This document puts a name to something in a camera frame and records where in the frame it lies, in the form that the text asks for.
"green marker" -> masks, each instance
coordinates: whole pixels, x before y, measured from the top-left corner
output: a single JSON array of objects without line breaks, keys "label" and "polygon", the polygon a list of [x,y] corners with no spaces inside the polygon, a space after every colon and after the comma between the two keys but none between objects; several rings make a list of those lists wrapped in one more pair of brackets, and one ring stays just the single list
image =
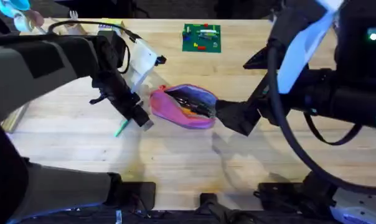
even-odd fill
[{"label": "green marker", "polygon": [[114,136],[115,136],[115,137],[118,137],[119,134],[122,132],[122,130],[124,130],[124,128],[127,126],[127,124],[128,124],[129,122],[130,122],[129,120],[125,120],[125,121],[121,124],[120,128],[115,132]]}]

